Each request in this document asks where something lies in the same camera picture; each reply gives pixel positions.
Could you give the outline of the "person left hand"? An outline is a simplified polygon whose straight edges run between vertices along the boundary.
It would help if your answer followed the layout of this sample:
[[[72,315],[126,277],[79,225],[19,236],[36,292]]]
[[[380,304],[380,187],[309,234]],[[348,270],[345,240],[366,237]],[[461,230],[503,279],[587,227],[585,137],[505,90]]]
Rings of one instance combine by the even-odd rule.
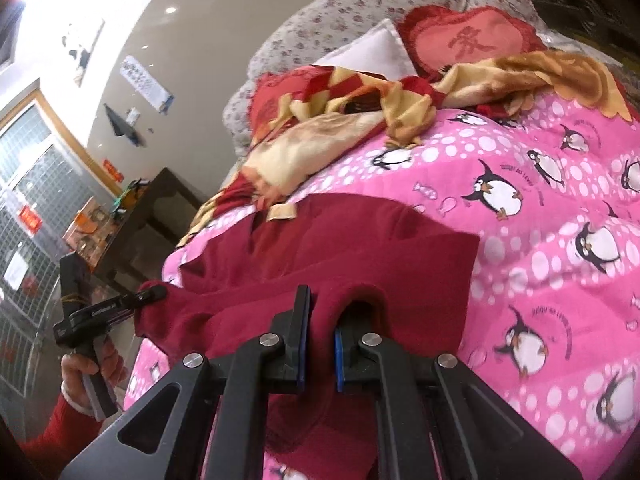
[[[90,411],[102,386],[115,387],[127,377],[124,358],[110,336],[105,336],[96,356],[66,353],[61,360],[62,395],[73,407]]]

